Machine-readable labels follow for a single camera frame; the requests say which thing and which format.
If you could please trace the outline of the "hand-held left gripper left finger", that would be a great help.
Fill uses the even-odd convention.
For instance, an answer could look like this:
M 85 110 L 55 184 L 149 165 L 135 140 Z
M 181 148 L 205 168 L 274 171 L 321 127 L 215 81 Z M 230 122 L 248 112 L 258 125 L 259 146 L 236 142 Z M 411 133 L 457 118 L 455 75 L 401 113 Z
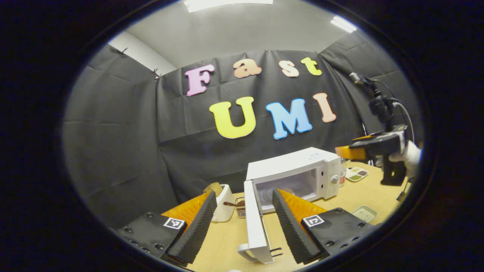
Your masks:
M 172 264 L 192 264 L 216 208 L 216 193 L 211 191 L 161 214 L 147 212 L 116 232 L 156 258 Z

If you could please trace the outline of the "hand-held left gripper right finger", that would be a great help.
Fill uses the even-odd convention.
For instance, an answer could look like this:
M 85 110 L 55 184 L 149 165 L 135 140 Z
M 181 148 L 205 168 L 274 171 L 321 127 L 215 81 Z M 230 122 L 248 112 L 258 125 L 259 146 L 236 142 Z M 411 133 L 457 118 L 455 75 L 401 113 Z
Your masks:
M 344 252 L 376 228 L 342 208 L 325 210 L 281 188 L 273 190 L 272 204 L 298 264 Z

